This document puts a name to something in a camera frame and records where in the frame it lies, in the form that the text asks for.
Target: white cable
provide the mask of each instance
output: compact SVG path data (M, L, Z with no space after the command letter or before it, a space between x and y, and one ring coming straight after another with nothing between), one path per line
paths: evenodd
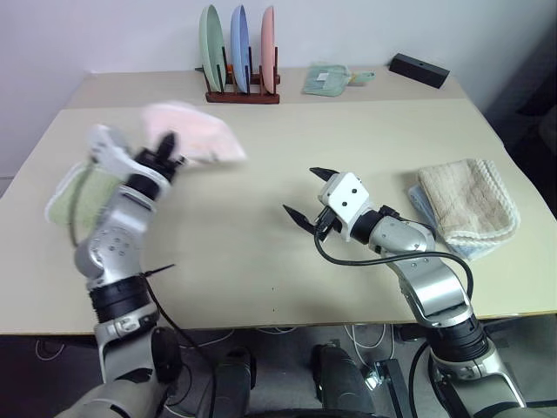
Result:
M394 358L394 325L391 324L391 355L389 355L389 359Z
M295 327L295 328L290 328L290 329L286 329L286 330L284 330L284 331L283 331L283 330L280 330L280 331L279 331L279 330L277 330L277 331L268 331L268 330L263 329L263 328L255 328L255 330L256 330L256 331L259 331L260 333L263 333L263 334L282 335L282 334L291 333L292 331L296 331L297 328L296 328L296 327Z
M179 414L178 412L176 412L175 410L170 408L168 405L164 405L164 409L166 409L168 412L170 412L171 414L173 414L175 416L179 416L180 418L194 418L192 415Z
M54 359L56 359L66 348L65 344L62 344L60 346L60 348L58 349L58 351L56 351L51 357L43 357L41 354L38 353L38 345L41 343L40 340L37 340L37 342L35 343L35 356L40 360L40 361L53 361Z
M224 337L217 338L216 340L212 340L212 341L207 341L207 342L204 342L203 344L198 344L198 347L207 347L207 346L210 346L211 344L217 344L217 343L220 342L220 341L224 341L224 340L226 340L228 337L230 337L232 334L234 334L234 331L235 331L235 330L232 329L232 330L230 331L230 333L228 333L228 334L225 335ZM180 346L180 348L193 348L193 347L191 347L191 346Z
M385 337L385 332L386 332L386 324L383 324L383 331L381 331L381 336L379 337L379 339L377 340L376 343L372 344L371 346L366 346L364 344L361 344L359 342L356 341L356 334L355 334L355 328L354 325L352 325L352 332L353 334L350 334L350 332L348 331L348 327L345 325L345 331L348 334L348 338L350 338L350 340L352 340L353 343L355 343L358 347L360 348L377 348L379 347L379 345L381 344L381 342L383 341L383 338Z
M358 356L358 358L359 358L359 360L362 362L362 364L363 364L364 366L366 366L367 368L371 368L371 367L366 363L366 361L364 360L364 358L362 357L362 355L359 353L359 350L358 350L358 342L356 342L355 339L354 339L354 340L352 340L352 344L354 345L354 350L356 351L356 355Z

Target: beige towel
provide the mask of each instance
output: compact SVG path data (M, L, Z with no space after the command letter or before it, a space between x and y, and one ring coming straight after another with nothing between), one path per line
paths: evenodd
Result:
M493 248L516 233L520 215L493 161L464 159L422 168L418 180L448 244Z

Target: blue plate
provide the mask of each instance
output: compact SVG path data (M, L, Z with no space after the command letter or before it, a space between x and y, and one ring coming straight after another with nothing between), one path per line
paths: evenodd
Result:
M247 93L249 81L245 77L245 67L247 66L248 77L252 73L252 69L250 68L249 52L250 36L248 35L245 10L242 5L238 6L232 13L230 33L234 77L240 91Z

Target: silver robot arm segment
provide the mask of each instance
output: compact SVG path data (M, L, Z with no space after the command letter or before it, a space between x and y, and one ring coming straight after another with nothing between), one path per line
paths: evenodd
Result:
M96 126L89 140L94 159L124 181L74 256L97 314L95 337L104 384L59 416L154 417L182 362L174 332L157 326L159 312L147 292L140 256L155 201L167 193L183 161L170 159L172 134L155 152L143 149L135 158L106 126Z

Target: cable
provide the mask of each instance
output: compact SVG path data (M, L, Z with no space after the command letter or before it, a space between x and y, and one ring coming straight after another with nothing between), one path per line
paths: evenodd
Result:
M426 351L428 344L427 341L419 346L418 351L412 359L412 364L410 365L410 373L408 374L408 400L410 401L410 410L412 412L413 418L418 418L418 413L416 412L416 404L414 401L414 376L416 374L416 367L418 366L419 358L422 353Z
M174 407L174 406L182 403L182 401L185 399L185 397L190 393L191 387L193 386L193 373L191 372L190 367L187 364L185 364L183 361L182 361L182 366L188 371L188 375L190 376L190 384L188 385L188 388L186 389L186 391L184 392L184 394L180 397L180 399L178 401L175 401L173 403L165 403L164 405L166 407Z
M201 343L201 344L198 344L198 346L199 346L199 347L207 347L207 346L210 346L211 344L217 344L218 342L224 341L224 340L226 340L227 338L229 338L232 334L234 334L234 331L235 331L235 330L232 329L232 330L230 331L230 333L228 333L228 334L225 335L224 337L217 338L216 340L211 340L211 341L203 342L203 343ZM193 348L193 347L190 347L190 346L180 346L180 348Z
M193 338L190 337L184 330L182 330L182 328L180 328L176 324L176 322L174 322L174 320L172 320L172 318L166 313L166 311L163 309L160 302L158 301L157 296L153 292L153 289L151 288L151 285L149 284L149 281L147 280L147 277L149 275L153 275L154 273L160 272L161 270L163 270L165 268L169 268L169 266L165 266L165 267L159 268L158 270L152 270L150 272L145 272L145 273L142 274L142 276L145 278L145 285L147 287L147 292L151 296L151 299L153 300L153 302L157 306L158 311L160 312L162 317L165 318L166 321L170 324L170 326L172 328L174 328L174 330L182 338L184 338L184 340L186 340L191 345L192 348L194 348L198 352L199 356L207 363L207 366L209 366L209 368L211 369L211 386L212 386L211 389L212 389L212 391L211 391L211 407L209 409L209 418L212 418L213 412L215 410L215 398L217 396L217 372L215 371L215 367L214 367L211 359L205 353L205 351L203 351L201 349L201 347L193 340Z
M394 325L391 324L391 354L389 355L389 359L394 358Z
M84 189L85 182L93 172L94 166L95 164L91 160L87 163L87 166L82 171L81 177L77 180L76 189L71 194L70 207L68 208L68 232L70 233L70 242L74 248L77 248L79 245L76 233L77 202L81 198L81 192Z
M366 363L366 361L364 360L364 358L362 357L362 354L359 353L358 350L358 344L356 343L355 340L352 340L352 344L354 345L354 351L356 352L356 355L358 356L359 360L362 362L362 364L364 366L366 366L367 368L371 369L372 367Z
M170 408L168 405L164 405L164 409L166 409L171 414L178 416L179 418L195 418L194 415L183 415L176 412L174 409Z
M437 401L439 402L440 406L446 409L439 388L437 388L437 385L435 384L434 368L435 366L433 364L433 357L431 354L429 354L429 359L427 359L427 376L429 377L429 383L432 386L432 391L435 394L435 397L437 398Z
M526 406L529 408L554 408L557 407L557 399L526 402Z
M259 331L260 333L270 334L270 335L288 334L288 333L291 333L292 331L296 331L297 329L298 329L297 327L294 327L294 328L287 329L285 331L269 331L269 330L264 329L264 328L255 328L255 330Z
M354 334L350 334L350 332L348 331L348 327L346 325L344 325L344 327L345 327L346 333L348 334L348 338L350 338L350 340L352 340L352 342L354 342L360 348L377 348L377 347L379 347L379 345L381 344L381 341L383 341L383 338L385 337L385 332L386 332L386 324L383 324L383 331L381 331L381 336L379 337L377 342L375 342L371 346L366 346L366 345L356 341L356 334L355 334L354 325L352 325L352 332Z
M39 345L43 343L44 341L41 340L37 340L37 342L35 343L35 356L40 360L40 361L53 361L54 359L56 359L66 348L65 344L62 344L60 346L60 348L58 349L58 351L56 351L51 357L43 357L38 351L38 347Z
M468 299L472 299L473 293L473 275L472 270L468 264L457 257L456 255L450 253L442 253L439 251L425 251L423 253L406 253L400 255L393 255L392 257L385 257L384 259L374 259L374 260L339 260L331 257L329 254L325 252L323 247L321 246L321 241L319 240L319 232L322 231L323 226L321 225L323 222L318 223L315 226L315 232L313 233L313 242L315 243L315 247L319 254L327 261L333 264L337 264L339 266L376 266L378 264L385 264L385 263L392 263L394 261L402 261L402 260L411 260L417 259L422 257L439 257L443 259L450 259L452 261L456 261L460 264L462 269L466 273L466 281L467 281L467 288L466 294L468 295Z

